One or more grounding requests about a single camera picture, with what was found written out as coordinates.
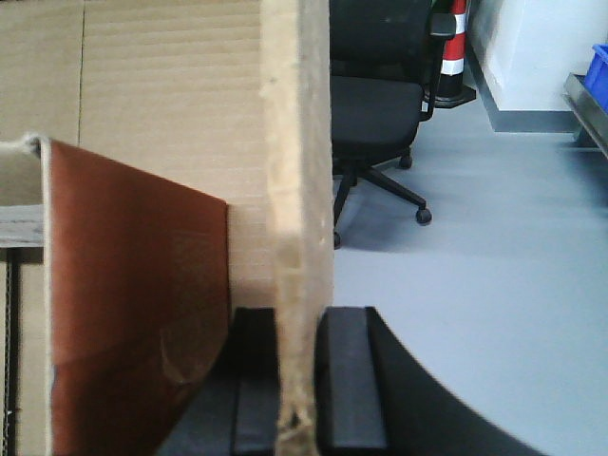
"office chair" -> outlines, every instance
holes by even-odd
[[[330,1],[333,173],[342,176],[333,204],[334,230],[359,178],[417,205],[418,223],[431,221],[422,197],[374,168],[397,157],[402,168],[410,168],[418,124],[433,114],[444,47],[456,21],[451,14],[434,14],[431,21],[430,10],[430,0]],[[382,77],[383,69],[393,67],[400,69],[398,77]],[[336,231],[333,244],[340,245]]]

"corrugated cardboard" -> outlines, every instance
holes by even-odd
[[[44,254],[19,253],[17,454],[149,454],[227,334],[227,206],[39,144]]]
[[[233,307],[278,305],[281,424],[308,449],[333,275],[327,16],[324,0],[0,4],[0,137],[41,130],[228,201]]]
[[[317,318],[333,297],[328,8],[326,0],[262,4],[269,233],[282,384],[279,455],[315,454],[314,335]]]

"gray floor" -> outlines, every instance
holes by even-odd
[[[439,110],[414,166],[361,182],[338,225],[337,306],[374,306],[471,407],[552,456],[608,455],[608,161],[571,135],[494,133]]]

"white wall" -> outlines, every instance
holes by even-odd
[[[606,0],[473,0],[468,38],[500,110],[552,111],[607,29]]]

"red and white striped cone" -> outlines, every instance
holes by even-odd
[[[437,107],[450,108],[475,100],[474,89],[463,85],[465,70],[466,0],[454,0],[451,13],[456,16],[456,36],[446,43],[441,79],[437,88]]]

